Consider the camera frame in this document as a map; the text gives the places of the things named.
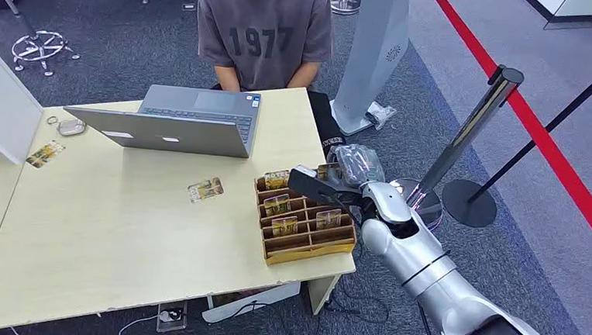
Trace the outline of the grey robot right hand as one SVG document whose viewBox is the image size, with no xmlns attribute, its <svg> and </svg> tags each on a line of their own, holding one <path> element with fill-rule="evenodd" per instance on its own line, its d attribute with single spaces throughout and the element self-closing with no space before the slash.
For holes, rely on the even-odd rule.
<svg viewBox="0 0 592 335">
<path fill-rule="evenodd" d="M 361 144 L 337 145 L 327 154 L 329 163 L 339 165 L 341 182 L 353 188 L 372 181 L 385 182 L 385 173 L 374 149 Z"/>
</svg>

